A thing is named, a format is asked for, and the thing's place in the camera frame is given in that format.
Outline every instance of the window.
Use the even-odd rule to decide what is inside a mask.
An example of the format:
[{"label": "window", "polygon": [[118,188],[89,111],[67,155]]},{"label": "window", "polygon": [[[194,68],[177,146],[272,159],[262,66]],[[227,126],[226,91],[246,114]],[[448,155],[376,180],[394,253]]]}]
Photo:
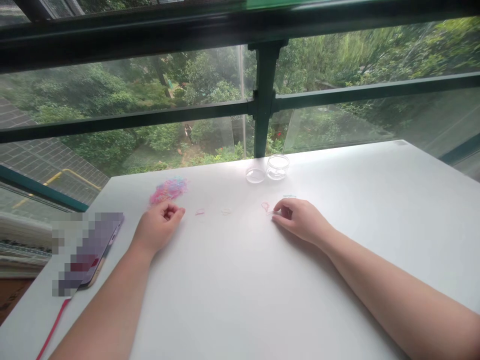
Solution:
[{"label": "window", "polygon": [[12,214],[50,224],[65,212],[69,210],[0,183],[0,214]]},{"label": "window", "polygon": [[480,88],[471,88],[284,110],[270,121],[267,152],[404,139],[438,158],[477,133]]},{"label": "window", "polygon": [[[0,144],[0,162],[90,205],[110,177],[241,160],[243,117],[219,117]],[[246,116],[247,157],[253,121]]]},{"label": "window", "polygon": [[280,50],[278,94],[480,70],[480,17],[290,39]]},{"label": "window", "polygon": [[456,163],[453,167],[480,183],[480,151]]},{"label": "window", "polygon": [[138,12],[151,11],[165,8],[175,8],[188,5],[203,6],[207,8],[210,1],[184,0],[45,0],[44,5],[54,14],[54,18],[66,18],[82,15],[96,15],[111,12]]},{"label": "window", "polygon": [[0,0],[0,27],[29,23],[29,19],[13,0]]},{"label": "window", "polygon": [[255,82],[255,53],[231,46],[2,75],[0,95],[33,125],[241,100]]}]

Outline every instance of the window frame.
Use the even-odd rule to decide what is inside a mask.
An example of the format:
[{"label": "window frame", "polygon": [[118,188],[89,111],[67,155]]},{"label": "window frame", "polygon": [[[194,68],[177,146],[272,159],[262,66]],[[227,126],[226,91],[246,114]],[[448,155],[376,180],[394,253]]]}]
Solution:
[{"label": "window frame", "polygon": [[[40,0],[15,2],[24,7],[41,3]],[[276,95],[274,90],[280,49],[288,44],[288,39],[477,16],[480,6],[475,0],[327,1],[218,13],[225,9],[223,5],[212,6],[209,13],[202,13],[205,9],[185,8],[180,18],[178,9],[161,10],[161,15],[158,11],[140,10],[50,21],[48,26],[42,24],[48,20],[45,18],[37,19],[36,24],[0,29],[0,74],[242,44],[248,44],[248,49],[256,52],[257,61],[256,89],[247,99],[4,128],[0,129],[0,144],[251,115],[255,122],[254,157],[261,158],[265,156],[270,118],[281,110],[480,87],[478,71],[289,95]],[[161,36],[167,30],[172,37]],[[116,49],[107,45],[113,38]],[[123,46],[121,39],[128,41],[129,46]],[[131,45],[132,39],[138,39],[137,45]],[[440,160],[454,164],[479,150],[480,134],[477,134]],[[88,208],[86,204],[1,165],[0,181],[74,211],[84,212]]]}]

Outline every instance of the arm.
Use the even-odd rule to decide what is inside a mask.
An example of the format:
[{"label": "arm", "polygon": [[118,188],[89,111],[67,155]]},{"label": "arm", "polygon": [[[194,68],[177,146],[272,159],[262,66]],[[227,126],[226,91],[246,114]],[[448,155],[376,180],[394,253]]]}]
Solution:
[{"label": "arm", "polygon": [[480,359],[480,315],[335,230],[308,201],[286,198],[273,221],[319,247],[413,359]]},{"label": "arm", "polygon": [[129,249],[50,360],[129,358],[150,262],[168,244],[184,213],[184,208],[162,202],[143,214]]}]

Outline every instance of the white table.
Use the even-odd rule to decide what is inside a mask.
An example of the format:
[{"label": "white table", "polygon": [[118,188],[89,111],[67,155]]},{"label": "white table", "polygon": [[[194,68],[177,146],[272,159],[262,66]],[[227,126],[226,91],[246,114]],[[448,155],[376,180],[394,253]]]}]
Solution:
[{"label": "white table", "polygon": [[[125,222],[94,286],[76,293],[52,353],[127,250],[157,184],[190,180],[187,213],[153,261],[131,359],[397,359],[405,354],[332,265],[265,215],[283,195],[480,313],[480,184],[403,141],[292,154],[287,177],[245,180],[266,159],[112,178],[89,212]],[[205,215],[195,216],[205,208]],[[230,215],[222,215],[230,208]],[[62,299],[44,268],[0,328],[1,359],[35,359]]]}]

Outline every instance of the red object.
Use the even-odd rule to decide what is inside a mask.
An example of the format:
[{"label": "red object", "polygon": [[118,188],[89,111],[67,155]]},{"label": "red object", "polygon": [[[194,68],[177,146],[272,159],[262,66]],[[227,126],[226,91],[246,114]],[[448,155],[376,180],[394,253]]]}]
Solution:
[{"label": "red object", "polygon": [[52,338],[52,335],[54,334],[55,329],[57,328],[57,325],[59,324],[60,317],[62,316],[62,313],[64,312],[65,308],[67,307],[67,305],[68,305],[68,303],[71,299],[72,298],[69,297],[69,298],[66,298],[63,301],[63,304],[61,305],[60,311],[58,312],[58,315],[56,316],[55,323],[53,324],[53,327],[51,328],[50,333],[48,334],[48,337],[46,338],[46,341],[45,341],[45,343],[43,344],[43,347],[40,350],[40,353],[36,357],[36,360],[40,360],[42,358],[42,355],[44,354],[44,351],[47,348],[47,345],[49,344],[50,339]]}]

